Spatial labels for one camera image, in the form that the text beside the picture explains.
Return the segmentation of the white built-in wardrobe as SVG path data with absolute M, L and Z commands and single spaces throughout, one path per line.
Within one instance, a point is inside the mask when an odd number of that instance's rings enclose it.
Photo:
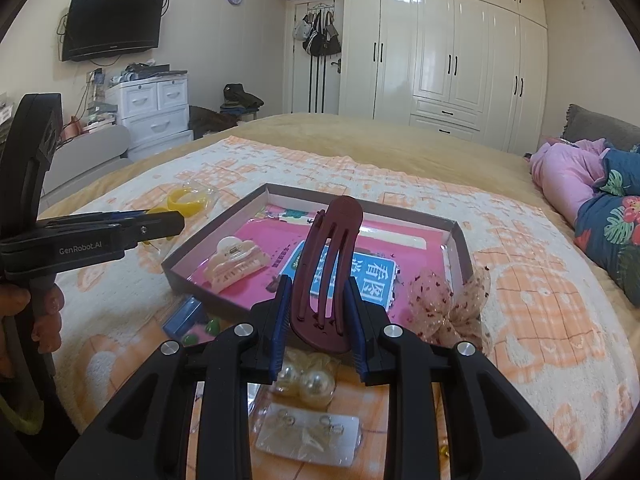
M 518 155 L 536 150 L 548 77 L 544 0 L 344 0 L 341 44 L 337 115 Z

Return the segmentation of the cream hair claw clip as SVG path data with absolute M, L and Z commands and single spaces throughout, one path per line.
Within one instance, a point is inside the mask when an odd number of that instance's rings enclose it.
M 214 294 L 270 265 L 270 257 L 252 240 L 224 237 L 209 258 L 204 278 Z

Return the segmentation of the grey cardboard tray box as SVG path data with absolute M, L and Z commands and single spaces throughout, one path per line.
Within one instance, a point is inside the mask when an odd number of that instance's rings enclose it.
M 214 214 L 165 259 L 169 285 L 200 300 L 212 315 L 231 323 L 244 321 L 254 304 L 274 296 L 281 276 L 295 275 L 314 218 L 333 208 L 344 212 L 317 244 L 317 267 L 308 280 L 313 309 L 319 299 L 334 296 L 336 278 L 323 275 L 328 263 L 340 263 L 341 252 L 331 245 L 348 240 L 354 244 L 349 274 L 361 297 L 383 307 L 395 321 L 408 310 L 410 284 L 416 278 L 443 278 L 450 292 L 458 292 L 472 278 L 469 249 L 454 220 L 267 183 Z M 207 273 L 210 260 L 231 243 L 246 240 L 267 256 L 267 263 L 230 285 L 215 284 Z

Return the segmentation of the dark red hair clip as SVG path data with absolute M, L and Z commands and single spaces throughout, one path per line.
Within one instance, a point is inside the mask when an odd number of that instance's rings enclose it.
M 291 326 L 299 339 L 321 352 L 350 349 L 343 292 L 363 219 L 354 198 L 340 196 L 314 217 L 293 281 Z

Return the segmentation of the grey headboard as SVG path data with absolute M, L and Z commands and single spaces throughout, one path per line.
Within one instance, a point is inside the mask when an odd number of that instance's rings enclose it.
M 562 138 L 570 142 L 605 139 L 613 148 L 634 152 L 640 143 L 640 128 L 630 122 L 570 104 Z

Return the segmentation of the pink quilt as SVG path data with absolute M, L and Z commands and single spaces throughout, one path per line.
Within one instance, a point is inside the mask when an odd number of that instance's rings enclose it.
M 567 143 L 555 139 L 530 156 L 529 171 L 547 202 L 574 226 L 578 210 L 594 196 L 594 186 L 605 178 L 604 139 Z

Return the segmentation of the hanging bags on door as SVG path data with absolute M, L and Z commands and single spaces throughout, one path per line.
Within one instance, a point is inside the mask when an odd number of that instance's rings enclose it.
M 340 34 L 335 27 L 332 8 L 307 12 L 294 26 L 292 37 L 313 58 L 327 58 L 342 52 Z

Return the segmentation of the dark clothes pile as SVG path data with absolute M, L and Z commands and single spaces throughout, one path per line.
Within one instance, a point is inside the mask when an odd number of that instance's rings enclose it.
M 224 86 L 224 102 L 218 112 L 200 106 L 189 106 L 189 129 L 198 140 L 209 133 L 220 133 L 239 125 L 244 116 L 257 117 L 265 102 L 246 92 L 242 84 Z

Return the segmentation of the beige dotted mesh bow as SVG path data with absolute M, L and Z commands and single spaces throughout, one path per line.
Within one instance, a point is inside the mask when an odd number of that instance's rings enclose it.
M 433 271 L 422 272 L 409 286 L 410 330 L 436 346 L 454 348 L 467 341 L 483 350 L 489 334 L 480 315 L 490 290 L 487 266 L 474 266 L 473 275 L 458 292 L 451 289 L 446 278 Z

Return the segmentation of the blue box with green beads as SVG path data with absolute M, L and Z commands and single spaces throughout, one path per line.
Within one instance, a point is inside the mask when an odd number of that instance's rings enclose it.
M 194 347 L 213 341 L 221 332 L 220 319 L 210 315 L 200 300 L 183 298 L 163 322 L 163 331 L 183 347 Z

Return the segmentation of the black wall television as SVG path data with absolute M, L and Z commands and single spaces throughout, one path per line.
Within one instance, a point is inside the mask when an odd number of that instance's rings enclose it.
M 165 0 L 70 0 L 61 61 L 80 62 L 155 49 Z

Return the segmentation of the bagged yellow bangles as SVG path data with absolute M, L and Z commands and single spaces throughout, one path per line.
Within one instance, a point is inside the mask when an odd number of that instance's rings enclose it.
M 219 194 L 218 188 L 214 186 L 207 186 L 198 181 L 186 181 L 171 190 L 158 205 L 149 210 L 149 214 L 177 211 L 183 216 L 184 228 L 187 229 L 207 217 L 218 202 Z M 148 240 L 142 243 L 142 247 L 158 262 L 162 262 L 177 242 L 178 235 Z

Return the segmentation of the blue floral quilt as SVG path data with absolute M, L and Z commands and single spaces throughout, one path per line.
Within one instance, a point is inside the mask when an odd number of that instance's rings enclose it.
M 575 243 L 639 305 L 639 154 L 611 148 L 596 194 L 578 210 Z

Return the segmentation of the bagged earrings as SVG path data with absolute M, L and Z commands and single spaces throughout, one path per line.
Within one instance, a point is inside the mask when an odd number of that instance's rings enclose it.
M 354 408 L 334 401 L 308 408 L 250 385 L 247 393 L 250 445 L 257 451 L 319 466 L 349 468 L 362 442 L 362 421 Z

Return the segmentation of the white drawer chest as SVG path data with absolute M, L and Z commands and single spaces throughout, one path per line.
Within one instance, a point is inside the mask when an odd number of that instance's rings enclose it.
M 117 106 L 116 124 L 130 134 L 127 156 L 133 162 L 193 140 L 189 128 L 189 79 L 181 72 L 121 82 L 106 90 Z

